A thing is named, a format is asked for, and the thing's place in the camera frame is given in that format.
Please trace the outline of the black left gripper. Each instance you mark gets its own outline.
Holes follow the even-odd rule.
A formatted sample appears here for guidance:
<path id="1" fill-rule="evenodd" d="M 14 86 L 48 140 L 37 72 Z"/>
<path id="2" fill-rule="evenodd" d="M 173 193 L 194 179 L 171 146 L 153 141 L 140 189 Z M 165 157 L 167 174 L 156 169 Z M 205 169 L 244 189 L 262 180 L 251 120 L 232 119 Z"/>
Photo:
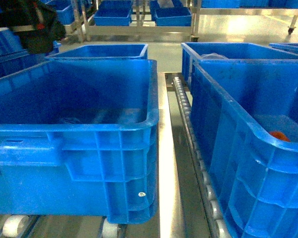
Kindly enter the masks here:
<path id="1" fill-rule="evenodd" d="M 39 0 L 0 0 L 0 28 L 9 28 L 31 54 L 50 53 L 66 35 L 57 12 Z"/>

